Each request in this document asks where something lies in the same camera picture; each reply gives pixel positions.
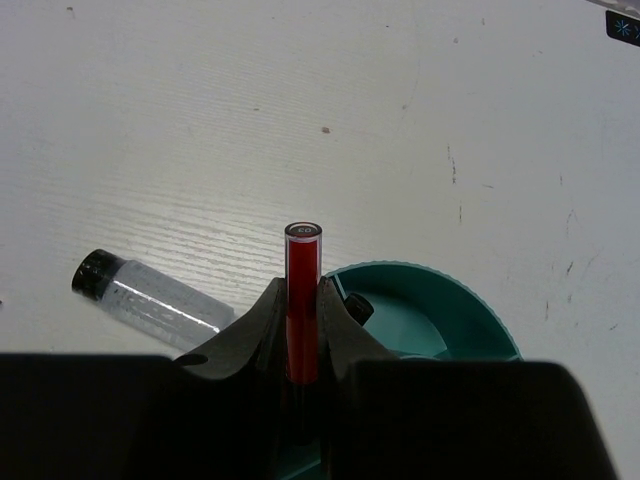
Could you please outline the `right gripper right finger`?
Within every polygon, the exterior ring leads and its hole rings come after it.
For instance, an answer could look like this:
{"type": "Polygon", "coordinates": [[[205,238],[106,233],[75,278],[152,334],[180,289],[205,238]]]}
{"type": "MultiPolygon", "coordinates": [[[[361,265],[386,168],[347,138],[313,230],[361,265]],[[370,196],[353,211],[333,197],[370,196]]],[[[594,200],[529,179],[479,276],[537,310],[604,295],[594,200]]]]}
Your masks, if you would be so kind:
{"type": "Polygon", "coordinates": [[[317,290],[331,479],[613,479],[576,379],[540,361],[401,359],[317,290]]]}

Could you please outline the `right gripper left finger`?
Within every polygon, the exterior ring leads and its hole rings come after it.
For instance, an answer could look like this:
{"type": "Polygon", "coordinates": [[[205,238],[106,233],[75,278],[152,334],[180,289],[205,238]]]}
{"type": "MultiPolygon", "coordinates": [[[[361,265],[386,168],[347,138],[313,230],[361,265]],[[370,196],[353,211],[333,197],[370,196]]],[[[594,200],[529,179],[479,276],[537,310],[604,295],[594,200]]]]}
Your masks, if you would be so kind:
{"type": "Polygon", "coordinates": [[[5,354],[5,479],[272,479],[286,289],[176,359],[5,354]]]}

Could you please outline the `dark red lip gloss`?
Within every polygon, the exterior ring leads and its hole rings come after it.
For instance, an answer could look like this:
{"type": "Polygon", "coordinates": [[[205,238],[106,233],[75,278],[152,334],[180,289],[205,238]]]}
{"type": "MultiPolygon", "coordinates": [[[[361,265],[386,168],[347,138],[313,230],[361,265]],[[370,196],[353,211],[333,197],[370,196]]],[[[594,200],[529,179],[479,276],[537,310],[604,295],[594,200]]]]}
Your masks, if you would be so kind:
{"type": "Polygon", "coordinates": [[[288,423],[292,441],[305,445],[315,436],[322,228],[316,223],[297,221],[285,227],[284,235],[288,423]]]}

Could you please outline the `brown lip gloss tube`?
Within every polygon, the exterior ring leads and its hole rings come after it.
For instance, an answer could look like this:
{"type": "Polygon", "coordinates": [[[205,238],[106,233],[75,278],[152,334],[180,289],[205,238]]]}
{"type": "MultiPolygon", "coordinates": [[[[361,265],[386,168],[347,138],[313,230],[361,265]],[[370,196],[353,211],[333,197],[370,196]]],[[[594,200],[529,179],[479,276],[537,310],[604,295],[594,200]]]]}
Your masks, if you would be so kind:
{"type": "Polygon", "coordinates": [[[349,294],[344,300],[344,306],[351,318],[360,326],[364,326],[374,313],[372,304],[358,293],[349,294]]]}

